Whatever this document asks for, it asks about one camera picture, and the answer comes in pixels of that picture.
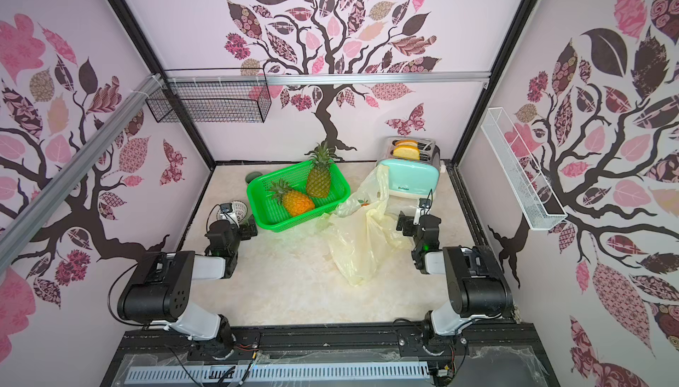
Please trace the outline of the bread slice in toaster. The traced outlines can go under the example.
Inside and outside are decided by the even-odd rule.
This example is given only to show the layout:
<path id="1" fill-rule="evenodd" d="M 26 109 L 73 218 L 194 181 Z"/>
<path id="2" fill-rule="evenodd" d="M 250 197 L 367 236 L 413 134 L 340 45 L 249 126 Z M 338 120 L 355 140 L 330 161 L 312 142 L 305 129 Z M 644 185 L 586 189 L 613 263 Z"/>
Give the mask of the bread slice in toaster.
<path id="1" fill-rule="evenodd" d="M 393 157 L 394 158 L 399 158 L 399 159 L 404 159 L 404 160 L 412 160 L 412 161 L 420 161 L 420 150 L 417 146 L 410 146 L 410 145 L 405 145 L 405 146 L 396 146 L 393 150 Z"/>

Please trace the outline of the green-yellow pineapple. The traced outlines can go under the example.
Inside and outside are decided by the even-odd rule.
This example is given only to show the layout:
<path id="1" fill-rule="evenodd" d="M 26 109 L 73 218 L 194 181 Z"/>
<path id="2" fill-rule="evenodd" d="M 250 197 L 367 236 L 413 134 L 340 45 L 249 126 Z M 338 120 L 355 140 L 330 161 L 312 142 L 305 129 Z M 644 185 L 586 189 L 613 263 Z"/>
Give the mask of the green-yellow pineapple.
<path id="1" fill-rule="evenodd" d="M 331 190 L 332 175 L 330 167 L 334 164 L 336 154 L 325 144 L 318 144 L 309 155 L 311 171 L 306 185 L 306 194 L 312 198 L 326 198 Z"/>

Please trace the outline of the mint green toaster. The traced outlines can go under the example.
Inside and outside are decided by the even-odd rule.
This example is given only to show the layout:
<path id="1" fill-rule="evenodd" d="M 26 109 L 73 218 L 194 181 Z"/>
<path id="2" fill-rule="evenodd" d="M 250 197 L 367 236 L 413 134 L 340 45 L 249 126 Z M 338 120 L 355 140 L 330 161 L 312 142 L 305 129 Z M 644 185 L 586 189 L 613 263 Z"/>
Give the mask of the mint green toaster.
<path id="1" fill-rule="evenodd" d="M 393 157 L 394 142 L 401 140 L 418 142 L 419 162 Z M 436 192 L 440 180 L 440 149 L 431 139 L 387 137 L 385 152 L 378 165 L 387 167 L 390 194 L 411 199 L 427 198 Z"/>

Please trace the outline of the orange pineapple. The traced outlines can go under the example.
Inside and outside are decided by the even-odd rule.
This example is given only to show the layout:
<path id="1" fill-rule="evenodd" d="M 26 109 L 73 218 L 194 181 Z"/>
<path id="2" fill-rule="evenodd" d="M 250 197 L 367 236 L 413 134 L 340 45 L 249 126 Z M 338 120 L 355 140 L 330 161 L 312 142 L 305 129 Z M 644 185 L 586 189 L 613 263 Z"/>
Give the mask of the orange pineapple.
<path id="1" fill-rule="evenodd" d="M 272 193 L 272 199 L 279 203 L 291 217 L 303 215 L 316 208 L 309 196 L 295 190 L 284 179 L 272 182 L 269 191 Z"/>

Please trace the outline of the yellow translucent plastic bag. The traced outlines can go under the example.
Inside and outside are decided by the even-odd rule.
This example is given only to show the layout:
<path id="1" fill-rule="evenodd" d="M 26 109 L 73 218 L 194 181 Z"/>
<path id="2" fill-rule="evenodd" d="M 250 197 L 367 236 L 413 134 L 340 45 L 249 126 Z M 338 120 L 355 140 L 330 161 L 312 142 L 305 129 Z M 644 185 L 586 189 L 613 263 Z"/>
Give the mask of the yellow translucent plastic bag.
<path id="1" fill-rule="evenodd" d="M 369 282 L 397 251 L 411 251 L 413 240 L 396 230 L 388 210 L 389 169 L 378 165 L 356 192 L 318 220 L 318 229 L 339 273 L 351 286 Z"/>

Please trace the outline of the back aluminium rail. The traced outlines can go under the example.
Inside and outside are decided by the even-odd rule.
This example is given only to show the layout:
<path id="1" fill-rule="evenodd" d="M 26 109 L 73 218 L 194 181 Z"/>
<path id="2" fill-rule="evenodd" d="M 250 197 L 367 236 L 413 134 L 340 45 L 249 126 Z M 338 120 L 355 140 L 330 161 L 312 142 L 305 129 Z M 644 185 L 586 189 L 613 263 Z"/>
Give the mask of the back aluminium rail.
<path id="1" fill-rule="evenodd" d="M 414 83 L 454 83 L 479 82 L 488 83 L 491 73 L 487 71 L 434 71 L 421 73 L 359 73 L 359 74 L 316 74 L 316 75 L 255 75 L 255 76 L 211 76 L 211 77 L 168 77 L 174 83 L 206 83 L 217 82 L 254 82 L 256 85 L 268 86 L 313 86 L 340 84 L 414 84 Z"/>

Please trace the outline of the patterned white bowl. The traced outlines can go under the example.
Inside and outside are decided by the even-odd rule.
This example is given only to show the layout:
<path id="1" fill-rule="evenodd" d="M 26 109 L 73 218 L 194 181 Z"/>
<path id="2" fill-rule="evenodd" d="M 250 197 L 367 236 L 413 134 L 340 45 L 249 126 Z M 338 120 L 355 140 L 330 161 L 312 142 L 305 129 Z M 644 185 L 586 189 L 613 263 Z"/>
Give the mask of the patterned white bowl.
<path id="1" fill-rule="evenodd" d="M 228 217 L 223 217 L 219 211 L 217 211 L 217 220 L 228 220 L 231 224 L 241 225 L 244 223 L 248 216 L 248 207 L 242 201 L 231 201 L 227 202 L 233 205 L 233 213 L 228 215 Z"/>

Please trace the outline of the green ceramic cup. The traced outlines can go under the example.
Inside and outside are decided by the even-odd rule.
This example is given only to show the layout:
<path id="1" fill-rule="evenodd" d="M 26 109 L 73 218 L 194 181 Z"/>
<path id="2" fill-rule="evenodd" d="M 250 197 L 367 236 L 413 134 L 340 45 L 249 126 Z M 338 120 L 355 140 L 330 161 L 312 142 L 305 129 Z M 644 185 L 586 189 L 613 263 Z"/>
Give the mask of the green ceramic cup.
<path id="1" fill-rule="evenodd" d="M 257 178 L 260 178 L 261 176 L 263 176 L 263 174 L 260 171 L 252 171 L 245 177 L 245 182 L 247 185 L 249 185 L 251 182 Z"/>

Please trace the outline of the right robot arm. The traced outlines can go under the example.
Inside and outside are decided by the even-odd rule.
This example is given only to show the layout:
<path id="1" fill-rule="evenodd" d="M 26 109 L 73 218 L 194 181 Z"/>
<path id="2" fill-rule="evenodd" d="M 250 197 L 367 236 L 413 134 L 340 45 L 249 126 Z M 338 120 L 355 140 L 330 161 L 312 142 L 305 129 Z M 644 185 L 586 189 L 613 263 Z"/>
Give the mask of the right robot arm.
<path id="1" fill-rule="evenodd" d="M 426 314 L 424 347 L 437 337 L 457 337 L 470 325 L 511 316 L 511 294 L 491 253 L 480 247 L 442 247 L 441 219 L 400 213 L 396 230 L 412 238 L 411 259 L 420 273 L 446 279 L 447 301 Z"/>

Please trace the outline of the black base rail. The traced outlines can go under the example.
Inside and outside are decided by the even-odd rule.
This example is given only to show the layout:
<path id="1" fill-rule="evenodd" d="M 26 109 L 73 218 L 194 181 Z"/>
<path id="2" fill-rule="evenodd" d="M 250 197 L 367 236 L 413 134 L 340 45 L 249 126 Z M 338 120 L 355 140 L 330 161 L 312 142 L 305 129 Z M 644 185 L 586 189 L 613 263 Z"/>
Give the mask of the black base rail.
<path id="1" fill-rule="evenodd" d="M 131 367 L 182 365 L 425 362 L 427 380 L 211 383 L 196 386 L 555 386 L 558 379 L 537 330 L 528 323 L 474 323 L 457 337 L 421 343 L 423 322 L 249 326 L 233 328 L 235 346 L 219 359 L 217 348 L 163 330 L 127 332 L 103 379 L 124 386 Z"/>

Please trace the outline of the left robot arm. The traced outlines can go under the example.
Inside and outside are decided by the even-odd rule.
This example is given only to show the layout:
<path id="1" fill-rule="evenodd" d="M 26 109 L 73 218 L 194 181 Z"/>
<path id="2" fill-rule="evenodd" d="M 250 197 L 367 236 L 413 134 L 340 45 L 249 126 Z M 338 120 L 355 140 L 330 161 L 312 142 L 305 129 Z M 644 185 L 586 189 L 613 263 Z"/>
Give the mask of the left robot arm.
<path id="1" fill-rule="evenodd" d="M 204 255 L 194 251 L 151 253 L 134 267 L 117 302 L 123 323 L 174 331 L 194 342 L 217 348 L 214 355 L 228 357 L 235 335 L 228 319 L 194 303 L 192 284 L 228 279 L 235 272 L 240 243 L 258 235 L 254 217 L 243 222 L 219 219 L 205 234 Z"/>

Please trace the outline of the green plastic basket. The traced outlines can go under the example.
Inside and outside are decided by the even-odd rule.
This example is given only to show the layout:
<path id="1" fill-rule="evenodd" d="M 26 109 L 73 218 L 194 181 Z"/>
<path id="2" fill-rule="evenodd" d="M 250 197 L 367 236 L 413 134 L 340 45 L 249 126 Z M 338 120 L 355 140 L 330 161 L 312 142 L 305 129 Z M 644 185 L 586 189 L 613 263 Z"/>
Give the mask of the green plastic basket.
<path id="1" fill-rule="evenodd" d="M 336 164 L 329 167 L 330 190 L 325 198 L 313 198 L 306 194 L 307 180 L 312 170 L 312 162 L 299 162 L 267 175 L 259 176 L 249 183 L 247 195 L 254 219 L 260 228 L 281 232 L 308 222 L 335 210 L 346 201 L 350 187 Z M 314 208 L 300 215 L 291 215 L 284 206 L 283 199 L 274 198 L 273 185 L 284 180 L 292 190 L 305 194 L 314 203 Z"/>

